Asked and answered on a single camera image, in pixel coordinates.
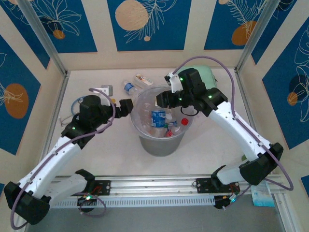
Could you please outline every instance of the plastic bottle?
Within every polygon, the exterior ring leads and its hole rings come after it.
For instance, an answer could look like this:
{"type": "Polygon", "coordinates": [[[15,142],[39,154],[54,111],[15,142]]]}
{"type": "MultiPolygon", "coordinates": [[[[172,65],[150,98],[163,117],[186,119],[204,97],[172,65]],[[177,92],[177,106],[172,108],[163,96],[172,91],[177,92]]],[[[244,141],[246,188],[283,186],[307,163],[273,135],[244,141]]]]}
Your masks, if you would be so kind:
{"type": "Polygon", "coordinates": [[[144,103],[142,107],[140,108],[140,120],[142,124],[151,124],[151,104],[150,103],[144,103]]]}
{"type": "Polygon", "coordinates": [[[128,95],[133,95],[135,92],[138,91],[138,89],[131,82],[127,80],[122,81],[122,86],[128,95]]]}
{"type": "Polygon", "coordinates": [[[134,76],[133,83],[141,88],[149,88],[154,84],[152,80],[139,73],[134,76]]]}
{"type": "Polygon", "coordinates": [[[151,135],[157,138],[163,138],[166,132],[165,126],[165,110],[155,105],[151,111],[151,135]]]}
{"type": "Polygon", "coordinates": [[[189,120],[187,118],[183,118],[181,120],[181,125],[180,126],[172,126],[170,124],[170,127],[168,128],[168,131],[166,133],[166,137],[172,137],[174,135],[178,135],[181,132],[183,132],[183,130],[185,129],[185,127],[188,125],[189,120]]]}
{"type": "Polygon", "coordinates": [[[174,109],[167,109],[165,111],[165,124],[167,128],[177,126],[177,118],[174,109]]]}

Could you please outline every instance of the metal frame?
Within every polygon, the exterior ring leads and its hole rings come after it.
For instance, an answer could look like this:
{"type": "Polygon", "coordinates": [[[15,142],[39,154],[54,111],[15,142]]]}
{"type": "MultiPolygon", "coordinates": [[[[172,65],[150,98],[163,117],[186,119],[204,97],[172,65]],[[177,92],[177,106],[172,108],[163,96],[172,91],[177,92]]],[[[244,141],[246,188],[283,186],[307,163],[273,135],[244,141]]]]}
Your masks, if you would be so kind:
{"type": "MultiPolygon", "coordinates": [[[[62,100],[65,94],[69,75],[65,69],[52,41],[50,40],[47,32],[37,17],[35,11],[31,7],[31,4],[27,0],[17,0],[19,8],[24,14],[25,18],[31,25],[33,31],[39,38],[41,44],[45,48],[47,54],[54,61],[59,71],[63,74],[64,79],[61,86],[61,90],[58,94],[58,99],[54,108],[54,114],[51,119],[50,130],[46,137],[45,145],[42,150],[41,158],[47,154],[54,129],[56,126],[57,117],[61,108],[62,100]]],[[[256,46],[260,36],[262,35],[265,27],[267,26],[273,12],[280,0],[268,1],[265,9],[261,13],[258,24],[256,25],[252,35],[250,36],[246,46],[244,47],[243,53],[238,61],[236,70],[236,78],[240,88],[241,96],[244,101],[244,105],[247,111],[248,119],[251,126],[255,129],[254,119],[250,111],[250,106],[246,98],[246,93],[243,88],[241,79],[239,77],[239,71],[243,67],[245,61],[251,55],[254,47],[256,46]]],[[[201,196],[202,194],[197,193],[197,189],[193,187],[192,183],[196,178],[210,177],[209,175],[183,175],[183,176],[123,176],[123,177],[98,177],[98,179],[109,179],[111,183],[110,196],[104,197],[104,199],[121,199],[121,198],[145,198],[145,197],[158,197],[158,198],[173,198],[173,197],[192,197],[201,196]]],[[[65,177],[57,177],[54,181],[60,181],[65,177]]],[[[282,183],[280,175],[270,175],[269,178],[282,183]]],[[[240,182],[240,189],[244,190],[248,186],[246,182],[240,182]]],[[[273,184],[269,184],[271,192],[275,196],[275,200],[278,205],[280,216],[287,232],[301,232],[302,229],[299,227],[298,221],[295,218],[294,209],[289,197],[286,195],[286,191],[278,188],[273,184]]],[[[21,217],[17,218],[17,223],[20,224],[24,220],[21,217]]]]}
{"type": "MultiPolygon", "coordinates": [[[[252,128],[256,130],[254,119],[251,113],[250,105],[246,97],[245,90],[241,78],[239,76],[239,71],[235,68],[235,76],[239,86],[241,97],[244,101],[244,106],[248,115],[248,119],[252,128]]],[[[286,193],[274,194],[280,216],[287,232],[302,232],[303,229],[300,226],[298,219],[295,217],[296,213],[291,202],[291,199],[287,196],[286,193]]]]}
{"type": "Polygon", "coordinates": [[[17,3],[18,7],[24,14],[26,20],[29,22],[32,30],[40,40],[42,46],[44,47],[49,57],[54,61],[55,65],[62,73],[62,75],[66,76],[67,70],[65,69],[53,42],[49,38],[46,30],[44,29],[39,17],[35,13],[30,2],[28,0],[17,0],[17,3]]]}
{"type": "Polygon", "coordinates": [[[65,91],[66,91],[66,88],[67,88],[67,85],[68,85],[69,76],[70,76],[70,73],[65,75],[65,77],[62,81],[61,89],[59,90],[58,98],[57,98],[57,101],[56,101],[56,104],[55,104],[55,107],[54,107],[54,113],[53,113],[53,116],[52,116],[52,119],[51,119],[51,122],[50,122],[48,134],[47,134],[47,137],[45,139],[44,147],[42,149],[41,156],[40,156],[40,159],[39,159],[40,161],[44,158],[44,156],[50,150],[50,144],[52,142],[52,138],[53,138],[53,134],[54,134],[54,131],[55,131],[58,115],[59,115],[59,112],[60,112],[60,108],[61,108],[61,105],[62,105],[64,94],[65,94],[65,91]]]}
{"type": "Polygon", "coordinates": [[[252,34],[250,35],[243,52],[239,58],[239,61],[235,67],[236,71],[240,71],[249,56],[251,55],[252,51],[254,50],[257,42],[261,38],[269,20],[271,19],[273,13],[275,12],[276,8],[278,7],[280,0],[271,0],[265,5],[264,10],[259,17],[256,26],[252,34]]]}

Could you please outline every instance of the metal trash can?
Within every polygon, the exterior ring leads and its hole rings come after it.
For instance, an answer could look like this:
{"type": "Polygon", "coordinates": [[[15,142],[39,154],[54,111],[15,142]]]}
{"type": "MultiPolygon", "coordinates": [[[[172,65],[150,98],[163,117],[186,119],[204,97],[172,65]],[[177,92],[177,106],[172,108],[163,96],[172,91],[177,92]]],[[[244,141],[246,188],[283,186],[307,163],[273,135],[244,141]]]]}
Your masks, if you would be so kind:
{"type": "MultiPolygon", "coordinates": [[[[154,106],[155,97],[164,91],[170,90],[169,86],[155,86],[152,88],[148,88],[140,92],[134,98],[134,108],[131,112],[131,120],[136,128],[138,135],[140,137],[140,143],[143,148],[151,155],[164,157],[173,153],[179,146],[185,132],[188,130],[190,125],[192,124],[193,117],[185,116],[180,112],[180,107],[175,108],[175,114],[177,121],[180,122],[182,118],[187,118],[189,123],[186,125],[185,129],[178,135],[174,135],[168,138],[156,138],[151,136],[149,133],[143,130],[141,118],[140,118],[140,110],[144,103],[149,103],[154,106]]],[[[186,114],[193,114],[194,108],[189,106],[184,109],[186,114]]]]}

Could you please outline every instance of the blue bottle label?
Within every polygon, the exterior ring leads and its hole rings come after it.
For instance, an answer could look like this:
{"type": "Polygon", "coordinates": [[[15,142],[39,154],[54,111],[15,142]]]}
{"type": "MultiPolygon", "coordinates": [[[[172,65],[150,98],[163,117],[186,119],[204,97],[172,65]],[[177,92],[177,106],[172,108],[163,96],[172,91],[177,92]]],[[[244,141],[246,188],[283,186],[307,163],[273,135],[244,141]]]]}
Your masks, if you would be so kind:
{"type": "Polygon", "coordinates": [[[151,126],[152,127],[164,127],[165,126],[165,111],[158,110],[151,112],[151,126]]]}
{"type": "Polygon", "coordinates": [[[132,85],[131,83],[127,83],[124,87],[125,91],[127,93],[129,93],[129,90],[132,89],[134,87],[134,85],[132,85]]]}

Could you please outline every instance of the green plastic item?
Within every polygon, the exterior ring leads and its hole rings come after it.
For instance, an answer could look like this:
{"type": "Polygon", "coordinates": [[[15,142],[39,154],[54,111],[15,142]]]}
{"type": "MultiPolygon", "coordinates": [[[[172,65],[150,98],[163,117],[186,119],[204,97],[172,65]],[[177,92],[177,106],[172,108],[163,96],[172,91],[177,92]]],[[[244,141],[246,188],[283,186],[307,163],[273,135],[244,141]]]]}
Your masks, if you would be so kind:
{"type": "Polygon", "coordinates": [[[189,68],[194,68],[198,70],[199,75],[201,76],[202,81],[205,83],[207,89],[217,87],[216,79],[214,78],[210,67],[208,67],[207,65],[183,66],[181,69],[178,70],[177,74],[189,68]]]}

